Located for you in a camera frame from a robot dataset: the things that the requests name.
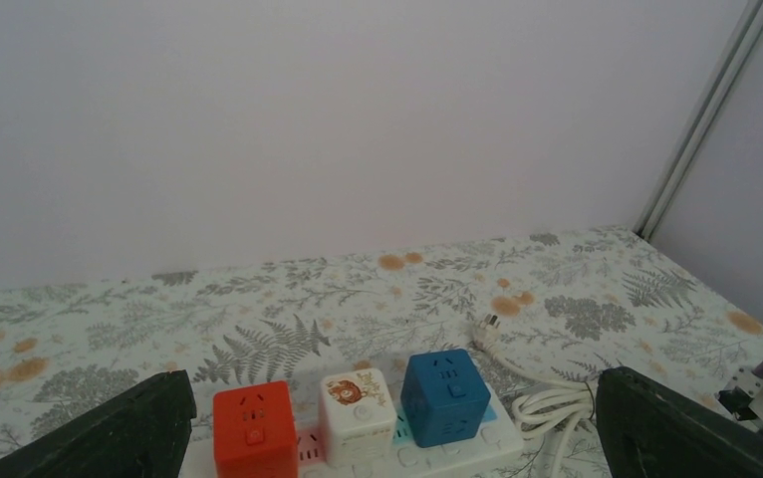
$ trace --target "floral tablecloth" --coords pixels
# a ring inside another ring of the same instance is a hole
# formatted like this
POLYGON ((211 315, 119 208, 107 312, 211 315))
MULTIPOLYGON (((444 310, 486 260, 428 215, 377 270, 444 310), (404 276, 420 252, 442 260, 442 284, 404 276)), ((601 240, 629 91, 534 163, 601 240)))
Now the floral tablecloth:
MULTIPOLYGON (((759 322, 623 227, 16 290, 0 293, 0 456, 178 368, 193 440, 211 436, 217 391, 287 379, 302 415, 326 374, 375 366, 397 393, 409 355, 449 348, 507 403, 528 383, 472 347, 488 313, 534 371, 581 380, 626 364, 719 412, 730 364, 763 358, 759 322)), ((566 476, 608 476, 581 428, 566 476)), ((543 476, 555 441, 485 476, 543 476)))

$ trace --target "power cord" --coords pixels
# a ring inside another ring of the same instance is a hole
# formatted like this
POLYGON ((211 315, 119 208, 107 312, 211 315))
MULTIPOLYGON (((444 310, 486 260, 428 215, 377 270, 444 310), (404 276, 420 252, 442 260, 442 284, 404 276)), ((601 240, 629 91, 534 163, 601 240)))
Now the power cord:
POLYGON ((504 356, 499 348, 499 320, 496 316, 487 316, 472 331, 475 346, 498 361, 508 370, 528 380, 552 385, 545 391, 524 394, 511 404, 514 423, 525 439, 536 438, 567 421, 564 433, 555 450, 552 461, 551 477, 560 473, 561 460, 566 452, 570 436, 582 419, 590 419, 596 411, 597 381, 569 381, 547 377, 525 370, 504 356))

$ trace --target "cartoon lion face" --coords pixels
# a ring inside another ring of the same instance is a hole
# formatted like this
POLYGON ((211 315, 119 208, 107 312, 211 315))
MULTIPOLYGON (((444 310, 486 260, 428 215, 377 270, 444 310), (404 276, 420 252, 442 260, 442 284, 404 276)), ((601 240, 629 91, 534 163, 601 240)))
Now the cartoon lion face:
POLYGON ((362 398, 361 389, 349 380, 332 381, 328 386, 329 395, 340 404, 349 405, 362 398))

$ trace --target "power strip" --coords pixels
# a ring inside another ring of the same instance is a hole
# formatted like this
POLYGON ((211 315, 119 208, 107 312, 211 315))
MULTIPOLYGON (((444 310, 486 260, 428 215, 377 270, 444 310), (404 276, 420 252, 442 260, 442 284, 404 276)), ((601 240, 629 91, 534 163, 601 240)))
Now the power strip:
MULTIPOLYGON (((385 459, 360 465, 332 468, 326 463, 317 422, 298 422, 301 478, 469 478, 472 475, 516 462, 525 447, 516 426, 490 385, 490 406, 478 434, 469 440, 419 448, 410 427, 398 410, 393 446, 385 459)), ((179 478, 216 478, 212 440, 188 444, 179 478)))

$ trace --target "white wall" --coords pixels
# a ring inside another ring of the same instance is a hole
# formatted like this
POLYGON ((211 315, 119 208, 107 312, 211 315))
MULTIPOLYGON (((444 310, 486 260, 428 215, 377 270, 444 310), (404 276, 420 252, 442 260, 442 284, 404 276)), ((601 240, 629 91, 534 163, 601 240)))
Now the white wall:
POLYGON ((652 244, 763 322, 763 39, 652 244))
POLYGON ((0 289, 632 225, 745 3, 0 1, 0 289))

